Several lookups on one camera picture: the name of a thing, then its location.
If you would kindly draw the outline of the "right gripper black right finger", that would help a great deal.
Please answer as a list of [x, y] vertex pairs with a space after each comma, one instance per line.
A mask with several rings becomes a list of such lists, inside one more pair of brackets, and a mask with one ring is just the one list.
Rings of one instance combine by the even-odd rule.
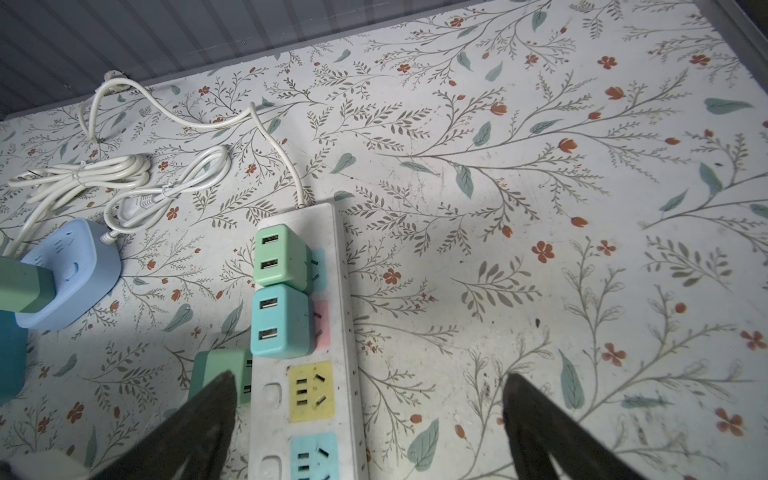
[[640, 479], [546, 395], [519, 374], [503, 389], [503, 419], [520, 479]]

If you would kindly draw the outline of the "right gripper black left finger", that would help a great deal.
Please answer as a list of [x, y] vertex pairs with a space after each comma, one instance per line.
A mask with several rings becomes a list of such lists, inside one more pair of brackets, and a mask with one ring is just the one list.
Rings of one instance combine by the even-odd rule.
[[235, 426], [234, 374], [224, 372], [97, 479], [218, 479]]

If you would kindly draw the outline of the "white long power strip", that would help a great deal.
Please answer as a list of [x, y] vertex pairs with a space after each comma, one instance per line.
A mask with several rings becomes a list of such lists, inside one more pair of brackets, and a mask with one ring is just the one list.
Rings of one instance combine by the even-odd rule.
[[316, 262], [311, 300], [316, 346], [280, 360], [253, 354], [249, 470], [251, 479], [366, 479], [362, 394], [342, 220], [331, 203], [260, 222], [285, 224]]

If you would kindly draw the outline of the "teal plug cube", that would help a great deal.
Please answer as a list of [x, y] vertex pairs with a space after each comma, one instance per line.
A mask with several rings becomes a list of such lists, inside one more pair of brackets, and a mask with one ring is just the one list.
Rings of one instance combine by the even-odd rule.
[[313, 307], [302, 291], [285, 284], [254, 293], [250, 350], [256, 357], [292, 359], [316, 346]]

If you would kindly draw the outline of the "green plug cube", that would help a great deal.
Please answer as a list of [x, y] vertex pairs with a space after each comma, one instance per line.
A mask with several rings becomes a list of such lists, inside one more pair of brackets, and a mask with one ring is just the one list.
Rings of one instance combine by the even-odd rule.
[[36, 313], [56, 296], [50, 270], [2, 257], [0, 265], [0, 309], [14, 313]]
[[194, 359], [188, 398], [193, 398], [220, 374], [230, 372], [235, 379], [237, 403], [251, 400], [253, 356], [247, 349], [214, 349], [199, 352]]
[[253, 277], [258, 286], [284, 284], [310, 293], [315, 264], [305, 241], [287, 225], [268, 226], [257, 232]]

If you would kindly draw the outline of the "teal power strip with USB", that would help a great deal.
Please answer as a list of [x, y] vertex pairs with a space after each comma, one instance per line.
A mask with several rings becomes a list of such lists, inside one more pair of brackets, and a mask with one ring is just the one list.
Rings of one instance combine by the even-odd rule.
[[0, 404], [5, 405], [23, 389], [27, 359], [28, 331], [15, 321], [13, 312], [1, 311], [0, 319]]

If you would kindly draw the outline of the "blue square socket cube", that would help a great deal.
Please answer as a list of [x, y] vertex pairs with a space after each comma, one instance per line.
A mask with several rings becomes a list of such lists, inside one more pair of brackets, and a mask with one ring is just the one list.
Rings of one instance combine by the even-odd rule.
[[23, 264], [52, 273], [56, 296], [38, 312], [17, 313], [20, 327], [62, 330], [114, 288], [122, 263], [117, 246], [101, 240], [108, 232], [106, 226], [91, 220], [71, 220], [21, 258]]

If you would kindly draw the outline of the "floral patterned table mat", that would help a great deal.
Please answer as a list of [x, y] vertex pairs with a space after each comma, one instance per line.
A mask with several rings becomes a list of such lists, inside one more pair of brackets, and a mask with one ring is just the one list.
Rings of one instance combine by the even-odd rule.
[[100, 470], [250, 343], [252, 245], [296, 192], [345, 231], [367, 470], [511, 479], [519, 373], [650, 479], [767, 475], [767, 95], [691, 1], [492, 1], [4, 121], [1, 177], [146, 154], [229, 175], [120, 239], [123, 275], [34, 333], [1, 457]]

